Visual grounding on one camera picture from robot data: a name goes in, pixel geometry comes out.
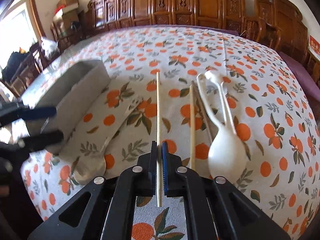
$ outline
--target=orange fruit pattern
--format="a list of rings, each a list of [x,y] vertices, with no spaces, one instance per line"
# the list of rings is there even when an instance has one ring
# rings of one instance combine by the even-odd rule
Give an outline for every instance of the orange fruit pattern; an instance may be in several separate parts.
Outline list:
[[[156,138],[158,72],[162,136],[168,143],[169,152],[187,163],[190,153],[188,88],[198,74],[212,71],[222,76],[236,133],[250,159],[242,176],[233,181],[234,185],[263,212],[269,216],[273,214],[273,221],[293,240],[306,230],[320,200],[317,184],[319,131],[300,84],[275,51],[241,37],[202,28],[147,26],[121,29],[105,33],[81,49],[56,70],[54,78],[75,62],[91,59],[92,55],[100,55],[111,81],[68,138],[68,144],[71,144],[68,145],[68,159],[43,151],[31,155],[21,169],[28,194],[43,219],[50,217],[52,208],[56,211],[81,188],[74,181],[74,165],[70,160],[73,158],[74,161],[78,156],[90,159],[96,155],[108,132],[116,128],[136,96],[143,97],[143,101],[124,121],[108,146],[105,176],[118,176],[122,170],[135,165],[140,154],[149,152],[148,147]],[[44,90],[45,93],[46,85],[43,84],[39,92]],[[223,122],[219,93],[209,81],[206,85],[210,107]],[[198,103],[195,104],[195,118],[197,172],[209,177],[208,127]],[[211,122],[210,128],[215,134],[216,127]],[[136,151],[134,145],[140,140],[141,144],[149,143],[141,152]],[[135,157],[124,158],[123,149],[125,154],[131,152]],[[135,215],[132,238],[151,240],[156,236],[166,239],[165,234],[157,235],[154,227],[155,218],[163,210],[155,212],[149,206],[145,206],[145,210],[150,211],[151,220],[141,221]],[[170,216],[165,222],[165,227],[177,225]],[[177,227],[169,233],[181,232]]]

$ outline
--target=wooden furniture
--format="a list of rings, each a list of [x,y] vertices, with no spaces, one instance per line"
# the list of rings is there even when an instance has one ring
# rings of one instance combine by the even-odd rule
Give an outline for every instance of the wooden furniture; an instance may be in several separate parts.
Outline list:
[[[235,30],[303,64],[315,82],[320,62],[308,50],[302,14],[289,0],[255,0],[255,16],[245,0],[91,0],[85,14],[90,35],[139,25],[197,25]]]
[[[243,31],[245,0],[91,0],[86,33],[155,24]]]
[[[300,62],[320,87],[320,62],[308,49],[308,29],[300,10],[289,0],[254,0],[255,14],[281,28],[280,51]]]

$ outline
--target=carved wooden panel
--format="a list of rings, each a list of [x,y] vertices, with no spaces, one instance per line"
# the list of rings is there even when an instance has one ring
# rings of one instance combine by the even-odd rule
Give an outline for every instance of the carved wooden panel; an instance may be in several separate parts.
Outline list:
[[[222,4],[222,28],[225,30],[237,31],[240,34],[245,10],[245,0],[222,0]]]
[[[151,25],[151,0],[131,0],[131,19],[133,26]]]
[[[152,0],[153,24],[172,24],[171,0]]]
[[[88,9],[92,12],[92,28],[94,33],[104,32],[106,28],[106,0],[90,0]]]
[[[172,0],[173,24],[194,25],[194,0]]]
[[[222,28],[222,0],[195,0],[195,25]]]
[[[108,30],[115,29],[116,26],[116,0],[106,0],[105,1],[105,24]]]
[[[308,31],[299,9],[289,0],[255,0],[255,14],[281,28],[281,51],[304,64]]]
[[[131,0],[116,0],[118,29],[132,26],[130,2]]]

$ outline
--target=plastic spoon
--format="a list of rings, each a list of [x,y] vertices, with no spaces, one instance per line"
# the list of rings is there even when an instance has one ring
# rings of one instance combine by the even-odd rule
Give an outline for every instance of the plastic spoon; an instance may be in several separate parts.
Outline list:
[[[231,183],[241,176],[248,158],[244,149],[244,145],[240,138],[234,133],[231,127],[223,125],[214,115],[208,100],[206,98],[206,84],[205,75],[199,74],[197,76],[197,84],[200,92],[201,99],[204,103],[204,108],[210,118],[210,120],[217,126],[218,133],[214,138],[208,155],[209,171],[211,176],[224,176]],[[224,100],[221,101],[222,109],[224,113],[228,110],[225,109],[226,105]],[[224,114],[226,117],[226,123],[231,123],[230,116]]]
[[[138,96],[130,102],[130,104],[127,107],[127,110],[124,112],[123,115],[124,121],[133,112],[133,110],[137,108],[141,101],[142,97]],[[122,126],[123,122],[121,122],[118,127],[114,127],[112,134],[106,138],[99,153],[97,153],[95,156],[92,156],[91,158],[85,159],[85,163],[81,159],[79,160],[74,171],[74,178],[79,184],[86,185],[95,177],[104,175],[106,171],[106,161],[104,159],[106,148],[109,145],[112,138],[114,137],[114,135],[116,134],[116,132]]]
[[[212,70],[207,71],[204,74],[205,78],[215,84],[218,87],[220,101],[222,104],[222,112],[223,112],[223,119],[225,122],[225,126],[227,128],[232,129],[233,133],[236,134],[235,125],[232,120],[232,115],[230,111],[230,107],[226,98],[226,93],[223,89],[222,84],[224,83],[223,78],[220,73],[214,73]]]

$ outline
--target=chopstick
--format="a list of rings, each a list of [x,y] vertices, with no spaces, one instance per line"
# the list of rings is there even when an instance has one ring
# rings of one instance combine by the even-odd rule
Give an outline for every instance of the chopstick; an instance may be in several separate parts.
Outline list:
[[[193,84],[189,88],[190,96],[190,169],[196,170],[196,118],[193,99]]]
[[[207,127],[206,130],[207,130],[207,133],[208,133],[209,142],[210,142],[210,144],[212,144],[212,142],[213,142],[213,136],[212,136],[212,133],[211,133],[211,130],[210,130],[210,126],[209,126],[209,121],[208,121],[207,112],[206,112],[205,109],[204,109],[204,105],[203,105],[203,102],[202,102],[202,100],[201,100],[201,97],[200,97],[200,93],[199,93],[197,84],[196,84],[194,81],[192,81],[191,83],[193,84],[193,87],[194,87],[195,90],[196,90],[196,99],[197,99],[198,102],[199,102],[200,111],[201,111],[201,113],[202,113],[204,123],[205,123],[205,125],[206,125],[206,127]]]
[[[157,72],[157,175],[156,194],[158,207],[162,207],[163,171],[162,171],[162,147],[161,147],[161,111],[160,111],[160,74]]]

